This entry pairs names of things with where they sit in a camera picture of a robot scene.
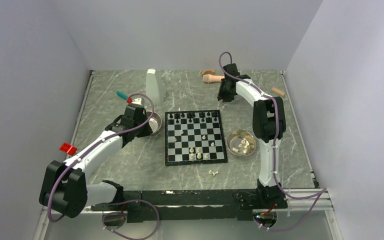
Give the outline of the black and white chessboard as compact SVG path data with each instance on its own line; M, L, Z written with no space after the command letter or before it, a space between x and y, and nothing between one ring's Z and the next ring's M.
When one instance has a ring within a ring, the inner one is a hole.
M221 111L165 112L165 166L228 162Z

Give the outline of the steel bowl with chess pieces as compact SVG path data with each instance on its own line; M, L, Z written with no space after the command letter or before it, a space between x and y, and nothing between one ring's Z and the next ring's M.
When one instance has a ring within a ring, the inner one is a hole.
M226 138L228 150L235 156L251 156L257 147L255 137L246 130L234 130Z

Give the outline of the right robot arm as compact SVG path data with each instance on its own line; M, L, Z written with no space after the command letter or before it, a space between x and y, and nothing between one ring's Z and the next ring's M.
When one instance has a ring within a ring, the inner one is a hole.
M273 97L259 88L248 76L241 75L235 63L223 66L217 99L231 102L239 95L252 106L252 130L260 148L260 172L255 194L256 203L269 207L275 200L283 200L278 177L279 144L286 131L284 103L281 97Z

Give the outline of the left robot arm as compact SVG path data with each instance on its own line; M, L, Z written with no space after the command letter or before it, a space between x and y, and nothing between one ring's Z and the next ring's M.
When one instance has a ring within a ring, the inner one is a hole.
M130 103L85 149L63 162L52 161L45 170L39 203L69 218L78 216L85 207L98 204L119 209L125 200L122 185L110 180L88 184L87 179L129 142L150 136L153 130L149 120L142 104Z

